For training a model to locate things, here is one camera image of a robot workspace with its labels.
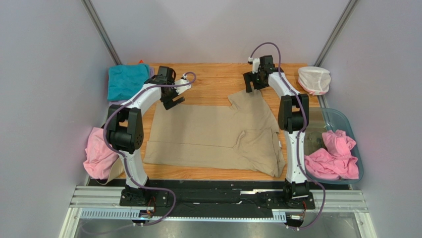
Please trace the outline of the beige t-shirt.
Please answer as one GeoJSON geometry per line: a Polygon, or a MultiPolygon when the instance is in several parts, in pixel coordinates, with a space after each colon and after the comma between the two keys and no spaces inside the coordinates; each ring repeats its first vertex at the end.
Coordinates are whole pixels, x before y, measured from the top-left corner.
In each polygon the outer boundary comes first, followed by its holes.
{"type": "Polygon", "coordinates": [[[144,163],[258,171],[280,177],[285,167],[279,126],[260,91],[228,96],[230,106],[158,103],[144,163]]]}

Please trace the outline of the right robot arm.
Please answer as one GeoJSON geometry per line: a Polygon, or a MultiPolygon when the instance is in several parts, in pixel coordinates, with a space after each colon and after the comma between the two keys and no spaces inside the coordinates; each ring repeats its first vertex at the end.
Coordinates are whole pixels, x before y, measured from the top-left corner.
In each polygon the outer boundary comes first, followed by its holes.
{"type": "Polygon", "coordinates": [[[302,129],[309,124],[309,97],[291,85],[281,68],[275,66],[271,55],[249,57],[248,64],[252,70],[243,75],[246,92],[271,87],[280,98],[278,125],[284,133],[288,155],[288,169],[283,191],[279,192],[280,200],[291,209],[315,209],[309,179],[302,166],[305,160],[305,133],[302,129]]]}

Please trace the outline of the clear teal plastic bin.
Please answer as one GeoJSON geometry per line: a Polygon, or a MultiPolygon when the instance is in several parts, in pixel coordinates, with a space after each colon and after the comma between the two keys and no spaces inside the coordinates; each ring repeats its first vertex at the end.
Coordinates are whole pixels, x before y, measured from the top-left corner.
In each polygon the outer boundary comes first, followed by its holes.
{"type": "MultiPolygon", "coordinates": [[[[353,131],[347,117],[340,111],[329,108],[310,108],[309,125],[305,133],[304,153],[310,155],[319,148],[325,148],[322,140],[322,133],[327,131],[343,130],[346,134],[355,140],[353,131]]],[[[361,161],[359,149],[356,146],[351,150],[353,156],[358,158],[357,165],[359,168],[358,179],[339,179],[339,180],[324,180],[312,176],[306,169],[307,174],[314,180],[327,184],[353,184],[359,182],[364,175],[364,168],[361,161]]]]}

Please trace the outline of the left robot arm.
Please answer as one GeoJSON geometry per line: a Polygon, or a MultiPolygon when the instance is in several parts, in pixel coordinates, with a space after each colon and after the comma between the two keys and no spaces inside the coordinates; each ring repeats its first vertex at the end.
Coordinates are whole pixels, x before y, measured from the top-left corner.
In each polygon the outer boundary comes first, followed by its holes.
{"type": "Polygon", "coordinates": [[[121,206],[147,206],[154,201],[159,189],[149,186],[140,148],[144,141],[143,115],[157,101],[165,109],[182,103],[181,96],[191,88],[192,81],[183,74],[176,78],[173,68],[160,66],[156,75],[148,79],[142,88],[120,105],[111,105],[103,130],[105,145],[117,153],[126,174],[126,185],[121,192],[121,206]]]}

